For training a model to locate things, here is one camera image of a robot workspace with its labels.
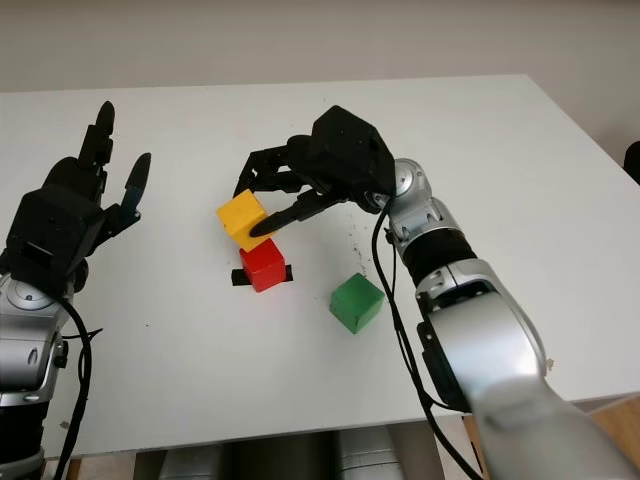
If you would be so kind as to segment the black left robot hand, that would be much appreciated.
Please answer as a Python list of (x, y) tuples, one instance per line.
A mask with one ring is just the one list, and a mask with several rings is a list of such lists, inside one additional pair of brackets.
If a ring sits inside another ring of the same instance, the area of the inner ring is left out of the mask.
[(47, 290), (52, 293), (62, 293), (70, 283), (82, 284), (88, 274), (86, 258), (141, 219), (138, 205), (149, 176), (149, 152), (136, 160), (122, 201), (106, 209), (101, 206), (107, 183), (105, 167), (113, 151), (114, 121), (115, 107), (106, 101), (95, 122), (87, 127), (78, 156), (58, 161), (43, 183), (60, 214), (53, 220), (62, 228), (53, 235), (47, 280)]

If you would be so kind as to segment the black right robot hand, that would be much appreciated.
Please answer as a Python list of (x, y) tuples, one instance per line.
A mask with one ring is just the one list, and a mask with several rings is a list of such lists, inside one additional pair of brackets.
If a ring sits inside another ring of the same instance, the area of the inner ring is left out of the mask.
[(347, 201), (376, 214), (376, 198), (392, 196), (395, 185), (395, 160), (379, 135), (341, 131), (335, 136), (296, 135), (283, 146), (252, 152), (234, 193), (297, 195), (290, 207), (251, 228), (250, 236), (258, 238)]

